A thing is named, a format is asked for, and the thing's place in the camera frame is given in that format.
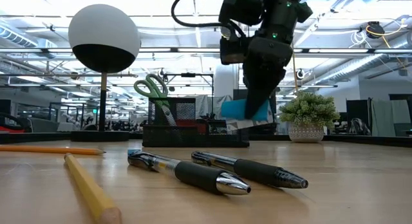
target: black bin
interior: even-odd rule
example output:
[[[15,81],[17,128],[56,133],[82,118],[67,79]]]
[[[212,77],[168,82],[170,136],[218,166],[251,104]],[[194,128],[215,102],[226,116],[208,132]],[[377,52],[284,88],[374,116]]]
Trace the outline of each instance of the black bin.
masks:
[[[196,120],[195,98],[150,98],[144,147],[248,147],[248,131],[224,120]]]

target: scissors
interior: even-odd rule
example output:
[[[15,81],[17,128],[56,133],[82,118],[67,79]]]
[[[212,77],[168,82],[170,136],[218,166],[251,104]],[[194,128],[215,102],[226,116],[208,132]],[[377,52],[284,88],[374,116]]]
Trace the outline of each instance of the scissors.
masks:
[[[163,90],[165,91],[164,93],[162,93],[159,88],[157,87],[156,83],[152,80],[155,79],[156,81],[158,81],[160,83],[160,85],[162,85]],[[138,85],[144,85],[149,89],[149,93],[142,91]],[[163,80],[158,76],[155,75],[153,73],[149,73],[146,75],[146,79],[145,80],[138,80],[135,82],[135,85],[133,86],[135,88],[135,91],[147,98],[167,98],[167,94],[169,94],[169,90],[167,89],[166,84],[163,82]],[[155,101],[154,102],[160,109],[163,110],[166,119],[169,123],[170,126],[177,126],[176,125],[176,121],[174,121],[174,117],[172,115],[172,113],[170,112],[170,105],[167,101]]]

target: white planter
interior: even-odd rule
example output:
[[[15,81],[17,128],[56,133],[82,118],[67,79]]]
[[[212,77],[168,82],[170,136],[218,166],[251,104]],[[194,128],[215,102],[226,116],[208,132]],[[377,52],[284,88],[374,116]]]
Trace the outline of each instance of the white planter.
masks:
[[[323,127],[315,125],[295,126],[290,124],[289,137],[297,143],[318,143],[324,136]]]

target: green scissors handle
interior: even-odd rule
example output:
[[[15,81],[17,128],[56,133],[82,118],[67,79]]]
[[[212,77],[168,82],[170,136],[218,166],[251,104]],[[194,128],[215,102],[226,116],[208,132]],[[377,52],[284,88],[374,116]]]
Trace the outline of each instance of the green scissors handle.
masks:
[[[158,81],[160,83],[160,85],[162,85],[162,88],[164,89],[164,93],[162,93],[159,88],[157,87],[156,83],[152,80],[155,79],[156,81]],[[142,91],[138,85],[144,85],[147,86],[147,88],[149,88],[149,93]],[[167,94],[169,94],[169,90],[167,89],[166,84],[163,82],[163,80],[158,76],[155,75],[153,73],[149,73],[148,75],[146,75],[146,79],[145,80],[138,80],[135,82],[135,85],[133,86],[135,88],[135,91],[147,98],[166,98]]]

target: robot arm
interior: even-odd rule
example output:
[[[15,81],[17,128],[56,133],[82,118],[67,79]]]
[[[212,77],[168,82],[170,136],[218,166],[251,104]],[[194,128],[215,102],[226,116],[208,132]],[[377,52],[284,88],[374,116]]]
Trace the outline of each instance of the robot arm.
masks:
[[[300,0],[224,0],[219,23],[188,24],[174,14],[179,1],[172,5],[172,17],[180,25],[222,26],[230,30],[230,38],[220,40],[220,59],[222,64],[243,64],[248,88],[245,118],[252,118],[285,77],[283,68],[293,55],[291,44],[296,22],[305,22],[312,10]],[[261,26],[252,37],[246,37],[233,21]]]

